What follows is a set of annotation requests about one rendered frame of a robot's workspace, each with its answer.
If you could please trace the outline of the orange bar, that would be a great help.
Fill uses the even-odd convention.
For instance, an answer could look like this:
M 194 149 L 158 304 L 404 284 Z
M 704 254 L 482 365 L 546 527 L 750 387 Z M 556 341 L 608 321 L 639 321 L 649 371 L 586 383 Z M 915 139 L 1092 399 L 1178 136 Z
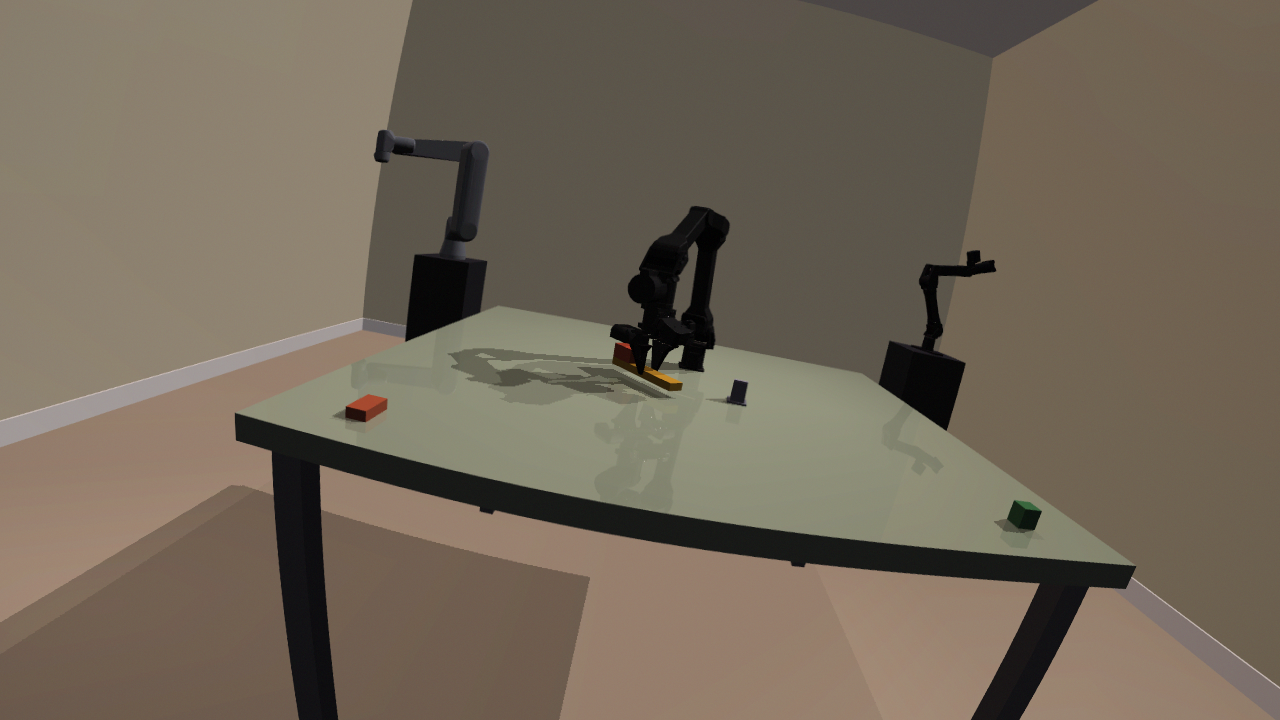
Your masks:
M 657 372 L 657 370 L 652 369 L 650 366 L 645 366 L 644 368 L 643 375 L 637 374 L 637 366 L 636 366 L 636 363 L 634 360 L 634 354 L 632 354 L 632 350 L 631 350 L 630 345 L 627 345 L 627 343 L 614 343 L 614 354 L 613 354 L 612 363 L 614 365 L 617 365 L 617 366 L 623 368 L 627 372 L 634 373 L 635 375 L 641 377 L 645 380 L 652 382 L 655 386 L 659 386 L 663 389 L 667 389 L 667 391 L 681 391 L 682 389 L 682 386 L 684 386 L 682 382 L 676 380 L 676 379 L 671 378 L 669 375 L 666 375 L 666 374 L 663 374 L 660 372 Z

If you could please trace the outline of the orange rectangular block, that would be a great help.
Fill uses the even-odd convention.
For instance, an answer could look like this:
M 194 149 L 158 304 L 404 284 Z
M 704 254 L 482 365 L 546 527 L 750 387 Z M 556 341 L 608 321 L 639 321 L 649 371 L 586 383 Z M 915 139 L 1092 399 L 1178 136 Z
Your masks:
M 378 416 L 378 414 L 384 413 L 387 410 L 387 398 L 366 395 L 364 398 L 358 398 L 353 404 L 348 404 L 346 406 L 346 418 L 358 421 L 370 421 L 372 416 Z

